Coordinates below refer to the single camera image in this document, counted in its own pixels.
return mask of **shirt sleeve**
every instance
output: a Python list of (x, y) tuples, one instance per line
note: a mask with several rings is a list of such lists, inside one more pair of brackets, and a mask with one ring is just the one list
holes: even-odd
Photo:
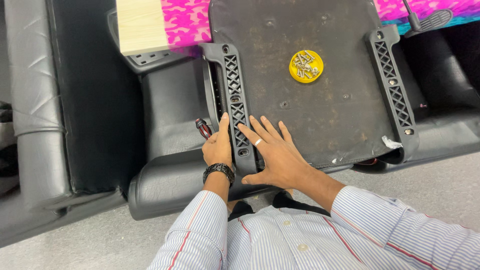
[(479, 233), (416, 212), (400, 200), (346, 186), (331, 215), (418, 269), (480, 269)]
[(226, 269), (226, 254), (227, 206), (203, 190), (173, 223), (148, 270)]

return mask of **light wood plank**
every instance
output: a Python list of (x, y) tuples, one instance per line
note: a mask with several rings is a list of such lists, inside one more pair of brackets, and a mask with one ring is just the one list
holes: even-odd
[(160, 0), (117, 0), (117, 14), (123, 55), (168, 49)]

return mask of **yellow container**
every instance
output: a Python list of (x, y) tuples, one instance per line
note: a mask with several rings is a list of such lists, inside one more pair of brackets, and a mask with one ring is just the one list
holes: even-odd
[(289, 65), (289, 69), (290, 69), (290, 74), (292, 75), (292, 77), (301, 82), (301, 83), (304, 83), (304, 84), (307, 84), (307, 83), (311, 83), (313, 82), (314, 80), (316, 80), (318, 77), (320, 77), (320, 75), (322, 74), (322, 72), (324, 71), (324, 62), (322, 61), (322, 58), (320, 58), (320, 56), (314, 52), (314, 51), (311, 51), (311, 50), (307, 50), (307, 52), (312, 55), (313, 57), (315, 57), (315, 59), (309, 64), (312, 68), (316, 67), (318, 68), (318, 75), (316, 77), (312, 77), (311, 79), (309, 79), (307, 76), (305, 76), (304, 78), (300, 78), (297, 76), (297, 71), (298, 71), (298, 68), (293, 65), (294, 61), (295, 61), (295, 58), (297, 57), (297, 54), (303, 54), (305, 56), (307, 56), (307, 54), (305, 53), (305, 51), (299, 51), (297, 52), (293, 57), (292, 57), (292, 60), (290, 60), (290, 65)]

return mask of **finger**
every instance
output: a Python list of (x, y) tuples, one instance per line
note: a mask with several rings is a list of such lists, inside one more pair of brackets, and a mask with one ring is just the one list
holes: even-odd
[(266, 142), (271, 142), (273, 140), (273, 137), (264, 129), (264, 127), (262, 127), (262, 125), (260, 125), (253, 115), (250, 115), (250, 124), (252, 124), (252, 127), (255, 129), (255, 132), (260, 136), (260, 138)]
[(228, 126), (230, 121), (228, 120), (228, 113), (224, 112), (220, 123), (218, 123), (218, 140), (230, 141), (230, 136), (228, 135)]
[(282, 132), (283, 139), (288, 142), (288, 143), (293, 143), (292, 141), (292, 135), (290, 135), (290, 132), (288, 132), (287, 126), (280, 121), (278, 122), (278, 127), (280, 127), (280, 131)]
[(278, 134), (278, 131), (273, 127), (272, 123), (270, 123), (270, 121), (265, 116), (260, 117), (260, 120), (262, 120), (262, 124), (264, 124), (265, 129), (273, 138), (277, 140), (283, 140), (282, 136)]
[[(255, 145), (255, 143), (261, 139), (260, 136), (255, 133), (254, 131), (252, 131), (250, 128), (248, 128), (247, 126), (245, 126), (244, 124), (238, 124), (237, 127), (239, 127), (240, 131), (245, 135), (245, 137), (247, 137), (247, 139), (250, 140), (250, 142)], [(265, 141), (261, 141), (259, 142), (256, 147), (258, 148), (258, 150), (260, 151), (260, 154), (262, 153), (262, 149), (265, 149), (265, 146), (267, 145), (267, 142)]]
[(207, 143), (212, 144), (218, 139), (218, 132), (213, 133), (210, 138), (208, 138)]
[(265, 171), (249, 174), (241, 180), (242, 184), (268, 184)]

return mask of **hand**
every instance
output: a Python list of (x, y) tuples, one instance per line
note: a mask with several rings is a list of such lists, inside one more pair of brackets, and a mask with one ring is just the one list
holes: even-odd
[(303, 159), (282, 121), (278, 123), (278, 126), (282, 131), (283, 138), (266, 117), (262, 116), (261, 120), (265, 128), (253, 116), (250, 116), (250, 123), (256, 132), (243, 124), (238, 124), (240, 131), (250, 142), (255, 143), (260, 138), (263, 140), (257, 145), (257, 149), (265, 160), (265, 170), (245, 176), (242, 183), (271, 184), (284, 189), (298, 189), (299, 182), (308, 179), (318, 171)]
[(204, 160), (208, 166), (215, 163), (225, 163), (232, 168), (232, 148), (228, 135), (229, 125), (228, 113), (225, 112), (218, 124), (218, 132), (213, 133), (202, 147)]

